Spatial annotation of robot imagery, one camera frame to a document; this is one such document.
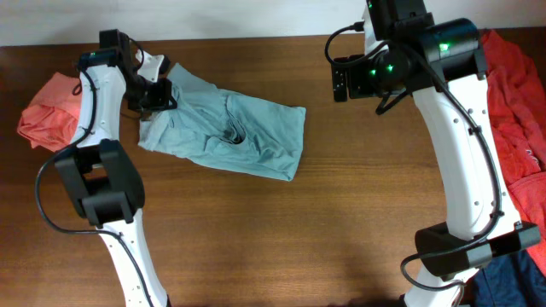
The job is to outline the light blue polo shirt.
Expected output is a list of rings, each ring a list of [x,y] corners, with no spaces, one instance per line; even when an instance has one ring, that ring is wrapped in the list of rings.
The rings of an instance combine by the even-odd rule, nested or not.
[[[141,121],[139,147],[213,169],[294,179],[304,148],[305,108],[219,89],[179,64],[167,77],[177,108]]]

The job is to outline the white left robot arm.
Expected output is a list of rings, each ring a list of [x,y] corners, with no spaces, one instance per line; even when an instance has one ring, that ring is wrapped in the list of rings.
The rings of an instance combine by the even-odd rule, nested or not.
[[[78,60],[82,101],[68,148],[55,157],[75,211],[103,240],[127,306],[168,306],[143,227],[142,178],[119,141],[120,109],[131,67],[118,49],[99,49]]]

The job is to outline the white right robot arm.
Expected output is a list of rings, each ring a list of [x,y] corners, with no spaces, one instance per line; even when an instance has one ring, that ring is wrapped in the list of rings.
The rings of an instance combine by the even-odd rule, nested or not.
[[[485,51],[472,21],[436,24],[429,13],[371,14],[353,25],[361,55],[330,60],[336,101],[377,96],[385,113],[411,96],[425,120],[447,202],[443,223],[415,234],[421,262],[402,306],[455,306],[494,258],[540,241],[502,178],[488,116]]]

